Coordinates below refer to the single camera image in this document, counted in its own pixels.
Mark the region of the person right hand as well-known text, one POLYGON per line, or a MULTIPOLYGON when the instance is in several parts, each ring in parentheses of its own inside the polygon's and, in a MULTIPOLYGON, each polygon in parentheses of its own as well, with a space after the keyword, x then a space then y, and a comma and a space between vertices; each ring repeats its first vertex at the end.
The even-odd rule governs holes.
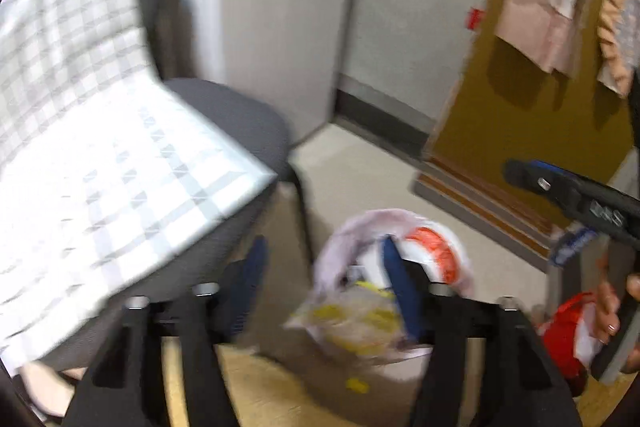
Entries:
POLYGON ((619 373, 639 370, 639 273, 626 276, 625 289, 617 295, 610 277, 610 256, 600 261, 601 280, 596 294, 593 336, 601 350, 591 362, 591 375, 612 384, 619 373))

